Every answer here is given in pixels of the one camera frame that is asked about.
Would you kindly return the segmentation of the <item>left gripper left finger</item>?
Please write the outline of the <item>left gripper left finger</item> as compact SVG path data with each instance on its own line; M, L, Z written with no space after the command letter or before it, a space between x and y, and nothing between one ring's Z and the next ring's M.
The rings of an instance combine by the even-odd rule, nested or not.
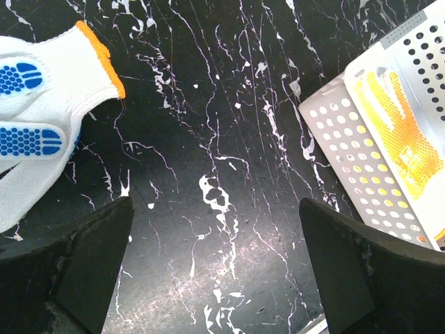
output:
M100 333L134 219L130 197L1 244L2 333Z

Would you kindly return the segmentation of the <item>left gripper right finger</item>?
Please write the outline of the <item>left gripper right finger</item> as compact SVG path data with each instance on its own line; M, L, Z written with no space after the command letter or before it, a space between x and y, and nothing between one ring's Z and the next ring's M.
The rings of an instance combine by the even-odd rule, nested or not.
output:
M311 198L299 215L330 333L444 332L443 252Z

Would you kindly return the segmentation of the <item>yellow dotted white glove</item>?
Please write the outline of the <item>yellow dotted white glove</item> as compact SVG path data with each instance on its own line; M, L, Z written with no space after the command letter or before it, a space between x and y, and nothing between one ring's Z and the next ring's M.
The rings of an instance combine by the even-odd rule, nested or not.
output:
M354 96L396 168L419 220L435 241L444 240L444 158L421 131L393 70L367 70L354 80Z

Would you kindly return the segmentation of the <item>blue dotted glove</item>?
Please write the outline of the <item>blue dotted glove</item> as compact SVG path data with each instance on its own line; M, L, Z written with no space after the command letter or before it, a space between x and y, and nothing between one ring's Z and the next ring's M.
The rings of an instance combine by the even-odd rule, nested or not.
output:
M70 160L84 116L126 95L82 21L43 42L1 38L1 230L17 225Z

